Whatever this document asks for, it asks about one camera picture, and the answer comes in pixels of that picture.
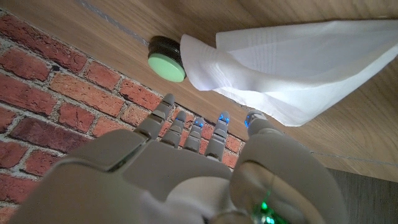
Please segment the wood grain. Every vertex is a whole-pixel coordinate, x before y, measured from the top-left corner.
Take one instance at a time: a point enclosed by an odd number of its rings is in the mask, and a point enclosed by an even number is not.
[[[186,33],[212,46],[215,46],[215,34],[220,31],[332,19],[398,18],[398,2],[388,0],[88,2],[146,40],[154,35],[179,40]],[[0,1],[0,5],[149,88],[161,94],[173,93],[177,103],[210,121],[216,121],[220,111],[228,110],[232,118],[229,130],[247,138],[242,122],[247,113],[244,108],[215,92],[197,91],[188,80],[170,83],[159,78],[147,66],[144,45],[78,1]],[[395,59],[363,86],[302,127],[287,128],[271,121],[314,152],[366,159],[376,164],[398,164],[397,74],[398,59]],[[333,157],[323,163],[335,169],[338,164],[341,170],[398,181],[398,172],[383,169],[375,172],[367,164],[352,163],[349,159]]]
[[[346,202],[348,223],[398,223],[398,183],[329,171]]]
[[[398,182],[398,166],[313,154],[327,168]]]

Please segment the brick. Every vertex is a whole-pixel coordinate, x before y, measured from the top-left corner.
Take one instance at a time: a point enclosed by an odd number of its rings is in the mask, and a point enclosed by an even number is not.
[[[123,105],[123,100],[92,84],[62,73],[55,75],[50,88],[114,117],[119,114]]]
[[[0,58],[0,64],[6,71],[28,80],[44,81],[50,73],[43,60],[15,48],[9,49]]]
[[[207,140],[209,140],[211,138],[211,136],[213,135],[213,131],[214,131],[214,126],[210,125],[208,123],[205,123],[205,125],[203,126],[203,131],[201,132],[201,136]]]
[[[138,126],[150,113],[146,110],[139,108],[136,105],[131,105],[127,108],[121,119],[129,124]]]
[[[205,140],[205,139],[201,139],[200,140],[200,150],[199,153],[204,155],[205,151],[207,149],[207,145],[209,144],[209,141]]]
[[[18,164],[27,148],[15,142],[0,142],[0,167],[11,168]]]
[[[87,110],[70,103],[62,104],[59,122],[87,132],[95,116]]]
[[[189,135],[189,132],[187,130],[183,130],[181,133],[181,140],[180,140],[180,146],[184,146],[185,141],[187,140]]]
[[[133,101],[151,111],[162,101],[162,99],[153,92],[146,90],[143,86],[133,83],[130,80],[123,80],[120,87],[120,94],[125,99]]]
[[[70,152],[88,138],[35,118],[25,118],[12,130],[12,137],[61,152]]]
[[[171,122],[166,121],[163,124],[162,129],[160,130],[159,137],[163,137],[164,134],[166,134],[167,130],[171,127],[171,125],[172,125]]]
[[[5,75],[0,75],[0,101],[45,115],[57,102],[51,94]]]
[[[238,160],[238,156],[228,152],[227,150],[224,150],[223,153],[223,164],[229,166],[230,168],[234,168],[236,161]]]
[[[0,19],[0,32],[73,72],[82,70],[87,62],[85,55],[54,40],[14,16],[5,15]]]
[[[24,170],[30,174],[42,177],[60,159],[61,157],[56,155],[35,150],[26,160]]]
[[[87,68],[86,76],[91,81],[109,90],[113,90],[114,86],[120,79],[120,75],[118,75],[116,72],[97,62],[92,62],[90,64],[90,66]]]
[[[177,107],[177,108],[175,109],[175,111],[174,111],[174,113],[173,113],[173,116],[172,116],[172,119],[173,119],[173,120],[177,117],[177,115],[178,115],[178,113],[179,113],[180,111],[182,111],[182,110],[181,110],[181,108],[179,108],[179,107]],[[185,119],[185,124],[184,124],[184,126],[185,126],[185,128],[189,128],[189,127],[192,125],[193,120],[195,119],[195,116],[194,116],[192,113],[189,113],[189,112],[186,112],[186,111],[185,111],[185,114],[187,115],[187,118]]]
[[[93,134],[98,137],[110,131],[117,129],[129,129],[126,125],[119,124],[105,117],[100,117],[94,127]]]
[[[5,133],[8,126],[17,116],[14,112],[0,107],[0,133]]]
[[[229,134],[226,138],[225,147],[235,153],[238,153],[239,148],[241,147],[241,140]]]
[[[0,174],[0,200],[21,203],[38,184],[37,181]]]
[[[17,208],[3,207],[0,208],[0,224],[6,224],[10,218],[15,214]]]

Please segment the white tissue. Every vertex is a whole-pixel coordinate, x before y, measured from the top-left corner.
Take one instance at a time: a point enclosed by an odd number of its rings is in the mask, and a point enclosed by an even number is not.
[[[183,35],[192,85],[301,126],[398,54],[398,21],[335,21],[220,32],[217,49]]]

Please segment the green led light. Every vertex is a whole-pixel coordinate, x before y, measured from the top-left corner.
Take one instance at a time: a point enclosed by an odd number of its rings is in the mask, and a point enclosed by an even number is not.
[[[265,202],[263,202],[263,203],[261,204],[261,208],[265,210],[265,209],[268,208],[268,206],[267,206],[267,204],[266,204]]]

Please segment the robot finger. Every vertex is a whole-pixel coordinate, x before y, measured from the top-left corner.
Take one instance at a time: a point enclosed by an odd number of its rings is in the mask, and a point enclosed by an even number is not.
[[[187,140],[185,140],[184,149],[193,152],[199,152],[201,132],[203,130],[204,120],[201,118],[195,119],[191,131],[189,132]]]
[[[251,110],[246,116],[244,124],[248,128],[249,137],[253,134],[261,133],[261,131],[279,131],[272,125],[268,119],[259,110]]]
[[[156,109],[148,115],[148,117],[134,130],[134,132],[143,134],[149,139],[156,139],[173,105],[174,96],[172,94],[165,95],[163,100],[157,105]]]
[[[209,158],[214,158],[220,162],[223,160],[224,147],[226,143],[227,130],[229,123],[229,113],[223,111],[218,118],[215,130],[209,144],[205,151],[205,156]]]
[[[163,143],[169,144],[173,146],[174,148],[178,148],[178,144],[181,139],[181,133],[184,127],[185,123],[185,118],[187,115],[185,114],[184,111],[180,111],[177,115],[177,117],[174,119],[171,127],[167,132],[164,134],[162,140],[160,140]]]

